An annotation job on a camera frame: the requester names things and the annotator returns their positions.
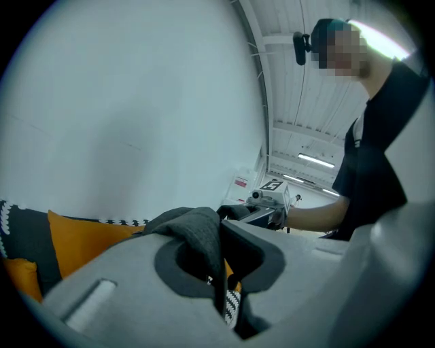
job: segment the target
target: orange cushion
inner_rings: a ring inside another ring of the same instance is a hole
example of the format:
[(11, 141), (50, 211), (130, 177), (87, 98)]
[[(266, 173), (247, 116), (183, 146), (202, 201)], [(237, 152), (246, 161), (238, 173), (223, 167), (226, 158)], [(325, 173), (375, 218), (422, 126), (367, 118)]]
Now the orange cushion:
[(36, 275), (36, 263), (24, 258), (3, 259), (3, 265), (11, 278), (15, 288), (33, 297), (36, 301), (42, 301), (41, 290)]
[(48, 221), (62, 278), (96, 258), (111, 245), (143, 230), (143, 226), (69, 219), (50, 210)]
[[(224, 259), (224, 261), (225, 261), (226, 278), (228, 279), (228, 277), (231, 276), (231, 274), (233, 274), (234, 272), (232, 271), (230, 265), (227, 263), (227, 261), (225, 259)], [(242, 285), (240, 282), (237, 283), (235, 290), (237, 292), (241, 292)]]

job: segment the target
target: ceiling beam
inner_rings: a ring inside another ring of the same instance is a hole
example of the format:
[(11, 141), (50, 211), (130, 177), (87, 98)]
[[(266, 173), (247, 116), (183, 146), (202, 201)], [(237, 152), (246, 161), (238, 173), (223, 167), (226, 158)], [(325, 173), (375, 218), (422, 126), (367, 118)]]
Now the ceiling beam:
[(316, 179), (314, 177), (309, 177), (308, 175), (304, 175), (303, 173), (299, 173), (297, 171), (293, 171), (291, 169), (281, 167), (277, 164), (271, 164), (271, 171), (278, 173), (279, 175), (287, 174), (287, 175), (290, 175), (292, 177), (299, 177), (302, 180), (312, 181), (316, 185), (318, 185), (319, 187), (323, 187), (323, 188), (331, 188), (332, 187), (332, 184), (329, 182), (326, 182), (326, 181), (320, 180), (320, 179)]
[(291, 45), (293, 46), (293, 33), (272, 34), (263, 37), (264, 45)]
[[(252, 7), (250, 0), (239, 1), (243, 11), (245, 12), (246, 19), (251, 27), (252, 35), (254, 36), (255, 45), (259, 53), (266, 52), (266, 46), (263, 41), (263, 34), (258, 23), (255, 11)], [(271, 79), (271, 66), (267, 54), (260, 54), (261, 68), (263, 70), (264, 87), (266, 89), (267, 98), (267, 118), (268, 118), (268, 154), (270, 154), (273, 144), (273, 95), (272, 95), (272, 79)]]
[(296, 133), (296, 134), (303, 134), (303, 135), (306, 135), (306, 136), (313, 138), (315, 140), (322, 141), (324, 143), (329, 143), (329, 144), (332, 144), (332, 145), (335, 145), (338, 147), (345, 146), (345, 141), (342, 139), (339, 139), (339, 138), (337, 138), (333, 135), (330, 135), (330, 134), (325, 134), (322, 132), (318, 132), (317, 130), (305, 128), (302, 126), (295, 126), (294, 124), (290, 124), (290, 123), (283, 123), (283, 122), (274, 121), (273, 127), (275, 129), (279, 129), (281, 131), (287, 131), (287, 132)]
[(280, 174), (276, 174), (276, 173), (274, 173), (274, 172), (272, 172), (272, 171), (269, 171), (269, 172), (267, 173), (267, 175), (270, 176), (270, 177), (275, 177), (275, 178), (277, 178), (277, 179), (284, 179), (284, 180), (288, 181), (289, 184), (292, 184), (292, 185), (295, 185), (295, 186), (299, 186), (299, 187), (301, 187), (301, 188), (304, 188), (305, 190), (310, 190), (310, 191), (315, 192), (315, 193), (317, 193), (317, 194), (321, 194), (322, 196), (325, 196), (325, 197), (328, 197), (328, 198), (332, 198), (332, 199), (334, 199), (334, 197), (332, 197), (332, 196), (331, 196), (330, 194), (328, 194), (328, 193), (325, 193), (325, 192), (323, 192), (323, 191), (321, 191), (321, 190), (316, 190), (315, 188), (311, 188), (310, 186), (307, 186), (307, 185), (305, 185), (305, 184), (301, 184), (301, 183), (299, 183), (299, 182), (297, 182), (297, 181), (293, 181), (293, 180), (289, 180), (289, 179), (286, 179), (286, 178), (282, 178), (282, 176), (281, 176)]
[(334, 167), (334, 168), (324, 167), (321, 164), (307, 162), (306, 160), (301, 160), (299, 158), (280, 154), (279, 152), (273, 152), (271, 155), (271, 158), (278, 158), (280, 160), (284, 160), (284, 161), (288, 162), (289, 164), (299, 164), (301, 166), (306, 166), (307, 163), (309, 163), (310, 168), (315, 169), (316, 171), (321, 171), (322, 173), (326, 173), (326, 174), (333, 175), (333, 176), (337, 176), (337, 174), (338, 174), (338, 169), (336, 169), (336, 167)]

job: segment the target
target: gray cloth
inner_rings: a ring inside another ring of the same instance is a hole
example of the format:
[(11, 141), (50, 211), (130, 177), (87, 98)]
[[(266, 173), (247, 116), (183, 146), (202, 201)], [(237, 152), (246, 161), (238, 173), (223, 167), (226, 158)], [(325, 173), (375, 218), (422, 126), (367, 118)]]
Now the gray cloth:
[(228, 216), (228, 219), (231, 220), (241, 220), (245, 216), (249, 215), (251, 211), (245, 207), (244, 205), (222, 205), (218, 210), (217, 214), (219, 214), (221, 220), (225, 219)]
[(169, 210), (150, 221), (144, 234), (158, 233), (185, 239), (190, 247), (188, 252), (201, 255), (208, 274), (221, 279), (225, 268), (219, 228), (219, 215), (214, 210), (183, 207)]

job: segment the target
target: sticker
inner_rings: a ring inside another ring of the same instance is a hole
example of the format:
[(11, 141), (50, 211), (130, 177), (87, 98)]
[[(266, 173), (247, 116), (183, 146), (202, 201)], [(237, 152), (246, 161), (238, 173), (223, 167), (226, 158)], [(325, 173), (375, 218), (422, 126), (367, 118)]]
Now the sticker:
[(275, 191), (284, 181), (270, 181), (267, 184), (263, 185), (260, 190), (265, 191)]
[(243, 188), (246, 187), (246, 183), (243, 182), (243, 181), (240, 181), (240, 180), (237, 180), (237, 179), (236, 179), (236, 181), (235, 181), (234, 183), (235, 183), (236, 185), (239, 185), (239, 186), (243, 187)]

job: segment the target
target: person's arm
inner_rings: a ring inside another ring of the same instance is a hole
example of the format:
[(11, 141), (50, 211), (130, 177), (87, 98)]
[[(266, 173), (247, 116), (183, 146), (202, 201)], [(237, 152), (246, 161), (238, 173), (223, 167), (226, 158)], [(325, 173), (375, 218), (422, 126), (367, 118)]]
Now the person's arm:
[(340, 227), (353, 196), (356, 178), (356, 149), (353, 139), (353, 125), (345, 139), (345, 156), (341, 163), (332, 189), (340, 196), (336, 202), (312, 209), (292, 208), (288, 211), (286, 226), (298, 230), (328, 232)]
[(349, 199), (340, 196), (332, 204), (312, 209), (290, 209), (286, 226), (298, 230), (328, 232), (338, 228), (343, 221)]

